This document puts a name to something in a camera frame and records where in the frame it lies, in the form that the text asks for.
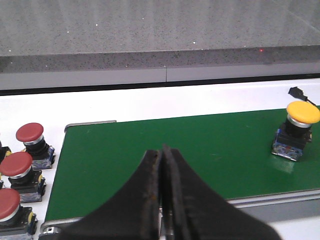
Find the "white surface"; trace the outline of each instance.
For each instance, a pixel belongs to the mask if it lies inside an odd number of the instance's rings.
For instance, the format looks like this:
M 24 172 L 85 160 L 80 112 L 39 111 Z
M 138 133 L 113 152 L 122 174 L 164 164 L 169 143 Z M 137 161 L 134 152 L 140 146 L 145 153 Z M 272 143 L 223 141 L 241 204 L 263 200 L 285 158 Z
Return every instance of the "white surface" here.
M 19 127 L 38 122 L 44 127 L 46 142 L 59 157 L 64 128 L 70 123 L 117 120 L 118 122 L 244 112 L 285 108 L 294 101 L 290 87 L 301 88 L 315 103 L 320 103 L 320 79 L 275 82 L 232 83 L 199 86 L 126 89 L 110 91 L 48 93 L 0 96 L 0 140 L 13 152 L 24 148 L 15 138 Z M 57 163 L 44 170 L 47 192 L 43 202 L 32 206 L 40 224 L 45 219 L 49 193 Z M 275 222 L 272 225 L 284 240 L 320 239 L 320 216 Z

